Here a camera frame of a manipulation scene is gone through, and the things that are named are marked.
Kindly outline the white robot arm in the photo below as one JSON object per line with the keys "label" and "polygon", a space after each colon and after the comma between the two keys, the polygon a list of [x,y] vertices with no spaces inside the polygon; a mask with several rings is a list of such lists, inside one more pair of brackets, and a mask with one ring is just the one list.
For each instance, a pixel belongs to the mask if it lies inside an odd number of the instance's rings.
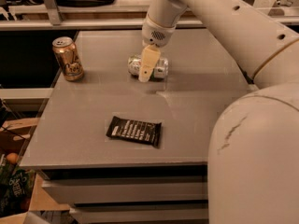
{"label": "white robot arm", "polygon": [[142,28],[141,81],[149,80],[186,9],[256,87],[213,128],[209,224],[299,224],[298,34],[243,0],[152,0]]}

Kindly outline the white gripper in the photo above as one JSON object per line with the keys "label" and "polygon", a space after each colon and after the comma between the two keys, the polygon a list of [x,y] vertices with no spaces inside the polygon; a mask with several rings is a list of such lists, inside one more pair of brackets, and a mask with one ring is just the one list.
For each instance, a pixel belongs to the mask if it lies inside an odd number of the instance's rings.
{"label": "white gripper", "polygon": [[139,68],[139,81],[148,82],[156,63],[161,57],[158,48],[166,46],[176,30],[177,23],[171,20],[156,21],[149,15],[144,19],[142,26],[143,48],[141,65]]}

